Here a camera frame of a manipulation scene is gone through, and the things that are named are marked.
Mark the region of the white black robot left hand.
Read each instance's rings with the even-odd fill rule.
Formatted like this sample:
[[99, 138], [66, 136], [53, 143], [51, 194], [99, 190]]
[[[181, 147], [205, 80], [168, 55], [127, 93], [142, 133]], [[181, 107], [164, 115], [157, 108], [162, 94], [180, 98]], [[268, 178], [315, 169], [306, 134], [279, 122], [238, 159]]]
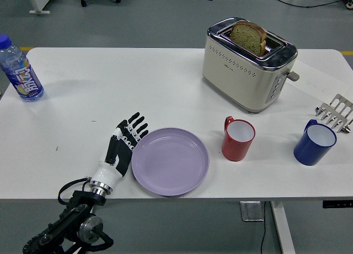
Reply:
[[106, 196], [127, 173], [132, 153], [141, 139], [148, 134], [148, 124], [139, 112], [121, 121], [109, 140], [108, 150], [98, 163], [98, 170], [91, 177], [90, 191]]

